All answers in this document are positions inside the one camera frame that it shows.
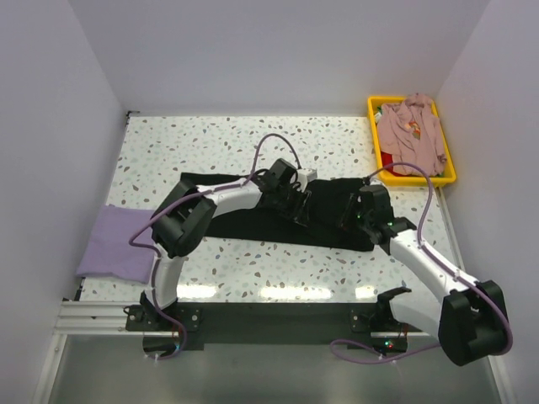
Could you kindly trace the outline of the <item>black t shirt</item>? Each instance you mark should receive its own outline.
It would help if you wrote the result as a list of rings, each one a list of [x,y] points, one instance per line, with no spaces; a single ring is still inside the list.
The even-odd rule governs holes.
[[[244,177],[229,174],[182,173],[181,181],[190,181],[195,185],[215,185],[228,183]],[[316,179],[307,186],[312,192],[309,204],[309,224],[307,237],[302,241],[287,244],[314,247],[341,248],[357,252],[369,252],[375,247],[368,236],[338,228],[338,221],[344,211],[350,194],[366,185],[373,185],[368,177],[337,178],[333,180]]]

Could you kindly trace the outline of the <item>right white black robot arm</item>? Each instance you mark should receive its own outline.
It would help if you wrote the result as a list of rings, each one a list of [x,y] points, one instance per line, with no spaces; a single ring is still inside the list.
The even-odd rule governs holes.
[[[384,186],[366,185],[352,194],[339,225],[367,235],[387,256],[411,270],[438,303],[427,307],[407,286],[387,290],[377,296],[372,312],[360,318],[369,330],[416,327],[436,338],[448,359],[459,366],[510,351],[513,334],[501,288],[460,270],[423,238],[419,226],[395,216]]]

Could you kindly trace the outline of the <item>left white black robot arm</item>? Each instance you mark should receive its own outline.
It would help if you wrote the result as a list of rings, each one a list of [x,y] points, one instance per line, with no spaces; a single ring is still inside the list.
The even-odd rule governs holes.
[[[307,237],[307,186],[317,178],[311,168],[276,160],[262,169],[228,183],[195,185],[181,181],[152,215],[152,249],[171,263],[152,270],[141,294],[145,320],[156,330],[173,324],[178,300],[176,284],[185,258],[205,236],[262,242],[293,243]]]

